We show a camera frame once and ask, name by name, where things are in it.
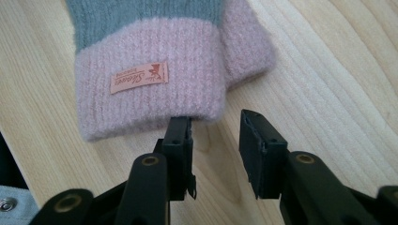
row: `ribbed knit cuff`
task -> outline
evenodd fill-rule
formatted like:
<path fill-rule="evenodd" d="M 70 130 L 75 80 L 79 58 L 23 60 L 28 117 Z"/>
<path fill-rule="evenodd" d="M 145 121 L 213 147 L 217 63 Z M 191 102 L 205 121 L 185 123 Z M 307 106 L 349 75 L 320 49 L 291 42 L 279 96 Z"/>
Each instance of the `ribbed knit cuff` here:
<path fill-rule="evenodd" d="M 274 68 L 271 40 L 246 0 L 225 1 L 220 32 L 228 89 Z"/>
<path fill-rule="evenodd" d="M 110 94 L 116 73 L 167 62 L 169 82 Z M 145 19 L 129 24 L 76 55 L 79 127 L 87 141 L 164 127 L 171 116 L 213 121 L 225 95 L 220 34 L 209 21 Z"/>

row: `metal screw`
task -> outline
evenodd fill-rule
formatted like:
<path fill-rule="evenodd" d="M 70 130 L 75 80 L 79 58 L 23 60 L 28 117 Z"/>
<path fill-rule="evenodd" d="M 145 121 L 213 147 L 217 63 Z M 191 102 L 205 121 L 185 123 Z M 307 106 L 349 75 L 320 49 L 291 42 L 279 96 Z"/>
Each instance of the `metal screw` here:
<path fill-rule="evenodd" d="M 68 211 L 76 208 L 82 202 L 82 197 L 77 194 L 69 194 L 62 198 L 54 206 L 54 211 L 57 213 L 67 213 Z"/>
<path fill-rule="evenodd" d="M 300 154 L 296 156 L 296 160 L 305 163 L 305 164 L 313 164 L 315 163 L 315 159 L 305 154 Z"/>
<path fill-rule="evenodd" d="M 17 205 L 17 200 L 14 198 L 5 198 L 2 199 L 0 202 L 0 211 L 1 212 L 8 212 L 15 208 Z"/>
<path fill-rule="evenodd" d="M 141 163 L 143 163 L 143 165 L 145 166 L 152 166 L 155 164 L 158 164 L 159 159 L 157 157 L 145 157 Z"/>

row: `wooden table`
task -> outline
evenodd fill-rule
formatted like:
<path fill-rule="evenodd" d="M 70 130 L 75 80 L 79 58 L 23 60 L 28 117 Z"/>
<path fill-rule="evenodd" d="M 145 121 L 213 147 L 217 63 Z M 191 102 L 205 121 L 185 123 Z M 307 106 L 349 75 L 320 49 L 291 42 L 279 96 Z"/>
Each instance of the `wooden table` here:
<path fill-rule="evenodd" d="M 262 113 L 289 149 L 317 154 L 347 186 L 398 184 L 398 3 L 251 0 L 278 66 L 228 93 L 214 125 L 193 124 L 198 198 L 173 224 L 281 224 L 257 201 L 237 150 L 241 109 Z M 73 27 L 63 1 L 0 2 L 0 128 L 39 206 L 69 188 L 99 195 L 127 179 L 165 129 L 83 142 L 74 96 Z"/>

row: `light wood surface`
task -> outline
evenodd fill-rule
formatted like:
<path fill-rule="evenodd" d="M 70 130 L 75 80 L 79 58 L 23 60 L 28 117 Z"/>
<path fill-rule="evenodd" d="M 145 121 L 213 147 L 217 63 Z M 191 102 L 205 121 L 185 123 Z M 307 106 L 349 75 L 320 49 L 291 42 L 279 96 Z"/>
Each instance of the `light wood surface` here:
<path fill-rule="evenodd" d="M 193 124 L 198 198 L 172 203 L 173 224 L 281 224 L 278 201 L 257 201 L 237 150 L 241 109 L 262 113 L 289 149 L 321 157 L 371 196 L 398 184 L 398 3 L 251 0 L 278 66 L 227 95 L 214 125 Z M 42 206 L 69 188 L 95 195 L 127 179 L 164 129 L 83 142 L 74 44 L 65 3 L 0 2 L 0 128 Z"/>

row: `glove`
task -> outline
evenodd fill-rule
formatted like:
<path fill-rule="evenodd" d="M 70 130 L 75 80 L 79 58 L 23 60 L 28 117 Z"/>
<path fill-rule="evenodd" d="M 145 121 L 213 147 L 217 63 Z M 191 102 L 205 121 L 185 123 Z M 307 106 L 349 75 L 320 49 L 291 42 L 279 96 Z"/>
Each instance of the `glove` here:
<path fill-rule="evenodd" d="M 76 104 L 84 140 L 165 127 L 172 116 L 221 117 L 222 0 L 67 5 L 75 28 Z"/>
<path fill-rule="evenodd" d="M 273 45 L 246 0 L 225 0 L 220 31 L 227 89 L 274 68 Z"/>

